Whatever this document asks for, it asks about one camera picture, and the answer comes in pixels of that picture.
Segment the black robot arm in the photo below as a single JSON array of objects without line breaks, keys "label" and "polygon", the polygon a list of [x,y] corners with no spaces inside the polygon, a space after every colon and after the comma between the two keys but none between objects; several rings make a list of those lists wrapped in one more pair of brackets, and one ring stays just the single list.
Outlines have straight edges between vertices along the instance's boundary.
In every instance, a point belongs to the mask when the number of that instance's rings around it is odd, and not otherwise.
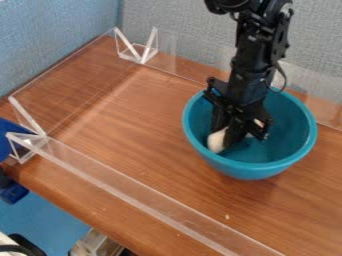
[{"label": "black robot arm", "polygon": [[219,153],[245,137],[264,140],[272,117],[264,108],[293,15],[292,0],[204,0],[208,11],[236,22],[236,53],[227,81],[207,79],[204,97],[212,104],[208,149]]}]

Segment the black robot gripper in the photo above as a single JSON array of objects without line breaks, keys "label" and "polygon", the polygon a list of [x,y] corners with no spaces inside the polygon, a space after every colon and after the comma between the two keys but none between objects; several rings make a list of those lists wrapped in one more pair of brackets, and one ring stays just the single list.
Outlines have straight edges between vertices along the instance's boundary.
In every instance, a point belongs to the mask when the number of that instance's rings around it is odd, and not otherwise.
[{"label": "black robot gripper", "polygon": [[[275,66],[265,61],[231,61],[227,81],[215,77],[207,79],[204,99],[212,104],[211,132],[224,129],[223,146],[239,143],[247,133],[264,140],[272,125],[272,117],[264,107]],[[265,125],[259,128],[253,119]]]}]

